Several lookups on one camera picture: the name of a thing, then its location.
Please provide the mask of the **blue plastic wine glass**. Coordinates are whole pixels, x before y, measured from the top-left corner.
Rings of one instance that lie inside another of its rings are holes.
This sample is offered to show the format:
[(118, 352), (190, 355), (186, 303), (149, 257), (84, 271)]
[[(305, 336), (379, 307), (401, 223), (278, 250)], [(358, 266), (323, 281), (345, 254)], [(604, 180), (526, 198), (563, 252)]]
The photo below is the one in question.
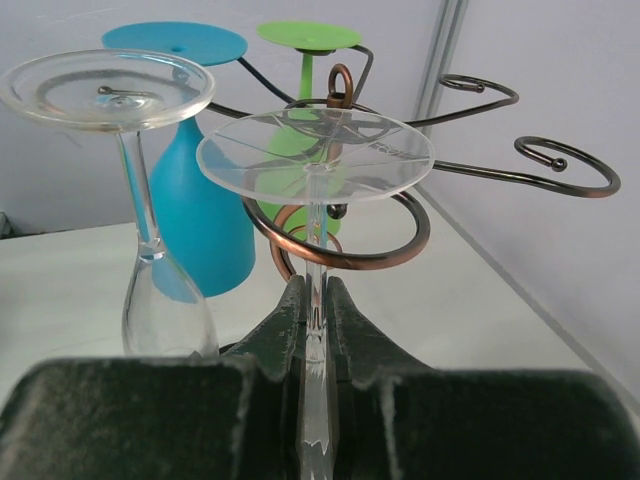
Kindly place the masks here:
[[(230, 30), (193, 22), (124, 25), (102, 37), (106, 48), (177, 55), (204, 67), (240, 59), (247, 41)], [(169, 253), (205, 297), (240, 285), (255, 264), (254, 227), (239, 195), (208, 179), (197, 162), (204, 135), (195, 118), (177, 132), (149, 180), (157, 224)]]

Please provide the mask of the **clear champagne flute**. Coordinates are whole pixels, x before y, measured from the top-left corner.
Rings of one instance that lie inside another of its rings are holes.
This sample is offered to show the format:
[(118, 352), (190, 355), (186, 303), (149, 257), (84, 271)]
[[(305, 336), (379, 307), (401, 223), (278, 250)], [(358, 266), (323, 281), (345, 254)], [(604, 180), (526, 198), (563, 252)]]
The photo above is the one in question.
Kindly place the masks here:
[(1, 100), (43, 125), (112, 134), (131, 192), (137, 254), (122, 313), (124, 351), (133, 356), (212, 358), (219, 353), (203, 294), (173, 258), (150, 194), (142, 132), (193, 118), (215, 80), (197, 63), (140, 50), (54, 54), (1, 77)]

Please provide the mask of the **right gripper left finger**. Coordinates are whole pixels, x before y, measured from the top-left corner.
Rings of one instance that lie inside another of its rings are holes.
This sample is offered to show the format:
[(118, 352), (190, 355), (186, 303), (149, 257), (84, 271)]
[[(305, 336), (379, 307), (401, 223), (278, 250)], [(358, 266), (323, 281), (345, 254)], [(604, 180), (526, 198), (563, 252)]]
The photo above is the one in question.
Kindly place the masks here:
[(294, 479), (305, 283), (223, 355), (35, 365), (1, 414), (5, 479)]

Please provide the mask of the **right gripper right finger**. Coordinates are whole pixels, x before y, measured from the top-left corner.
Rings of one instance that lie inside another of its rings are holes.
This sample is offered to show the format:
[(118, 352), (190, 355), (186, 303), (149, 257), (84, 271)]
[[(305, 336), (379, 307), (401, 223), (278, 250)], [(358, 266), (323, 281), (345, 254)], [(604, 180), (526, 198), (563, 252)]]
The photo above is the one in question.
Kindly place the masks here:
[(635, 479), (639, 440), (599, 376), (439, 370), (327, 289), (338, 373), (338, 479)]

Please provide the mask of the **copper wire wine glass rack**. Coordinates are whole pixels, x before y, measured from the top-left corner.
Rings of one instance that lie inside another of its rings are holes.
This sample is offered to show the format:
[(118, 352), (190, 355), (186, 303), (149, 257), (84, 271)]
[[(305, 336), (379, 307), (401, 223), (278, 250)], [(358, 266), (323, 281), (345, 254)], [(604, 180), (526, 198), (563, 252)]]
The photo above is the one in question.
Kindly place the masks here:
[[(357, 110), (357, 111), (362, 111), (362, 112), (367, 112), (372, 114), (378, 114), (368, 108), (365, 108), (356, 104), (356, 90), (354, 87), (352, 75), (349, 72), (348, 68), (342, 64), (337, 64), (333, 66), (333, 68), (331, 69), (329, 78), (328, 78), (328, 92), (324, 98), (301, 99), (301, 100), (290, 103), (286, 108), (282, 110), (300, 109), (300, 108), (347, 108), (349, 110)], [(406, 123), (409, 126), (423, 133), (422, 131), (423, 122), (420, 120), (414, 120), (414, 121), (402, 122), (402, 123)], [(440, 171), (446, 171), (449, 173), (463, 174), (463, 175), (475, 176), (475, 177), (480, 177), (485, 179), (523, 184), (523, 185), (528, 185), (535, 188), (551, 191), (554, 193), (558, 193), (561, 195), (568, 195), (568, 196), (581, 197), (581, 198), (605, 198), (617, 193), (620, 189), (620, 186), (621, 186), (620, 178), (618, 174), (611, 167), (606, 165), (601, 160), (595, 158), (594, 156), (580, 149), (577, 149), (573, 146), (570, 146), (555, 140), (547, 139), (544, 137), (539, 137), (539, 136), (520, 137), (516, 139), (514, 146), (515, 146), (515, 149), (521, 155), (539, 164), (542, 164), (545, 167), (556, 172), (564, 171), (567, 167), (567, 162), (569, 159), (576, 159), (584, 163), (586, 166), (594, 169), (596, 172), (598, 172), (604, 178), (605, 182), (601, 186), (579, 186), (579, 185), (558, 182), (555, 180), (546, 179), (543, 177), (519, 173), (519, 172), (488, 169), (488, 168), (481, 168), (481, 167), (476, 167), (471, 165), (439, 161), (436, 159), (436, 157), (435, 157), (434, 166), (431, 171), (440, 170)], [(403, 207), (405, 207), (409, 211), (411, 217), (414, 220), (414, 217), (412, 215), (414, 210), (416, 208), (421, 208), (424, 210), (424, 208), (411, 195), (410, 190), (413, 186), (409, 187), (407, 190), (405, 190), (402, 193), (396, 194), (388, 198), (397, 201)], [(298, 241), (300, 242), (305, 241), (306, 239), (305, 207), (281, 206), (281, 205), (275, 205), (270, 203), (258, 204), (255, 201), (247, 203), (243, 200), (243, 197), (241, 195), (239, 196), (242, 199), (243, 207), (247, 215), (251, 219), (252, 223), (254, 219), (259, 218), (261, 220), (266, 221), (268, 226), (281, 227), (287, 233), (294, 235), (298, 239)], [(327, 208), (328, 220), (332, 217), (342, 215), (346, 210), (347, 206), (351, 203), (354, 203), (354, 202), (350, 202), (348, 204), (337, 204), (337, 205), (328, 206)], [(429, 233), (428, 233), (427, 242), (430, 236), (429, 218), (428, 218), (428, 229), (429, 229)], [(284, 277), (290, 277), (292, 274), (290, 260), (292, 257), (299, 257), (299, 256), (293, 255), (290, 252), (282, 249), (278, 244), (271, 241), (267, 236), (265, 237), (270, 242), (273, 260), (278, 265), (278, 268), (281, 274)], [(329, 232), (328, 232), (327, 247), (329, 250), (333, 252), (338, 252), (340, 254), (356, 254), (356, 253), (341, 252), (338, 249), (337, 243), (330, 238)], [(326, 320), (327, 320), (327, 303), (328, 303), (328, 297), (326, 293), (325, 294)]]

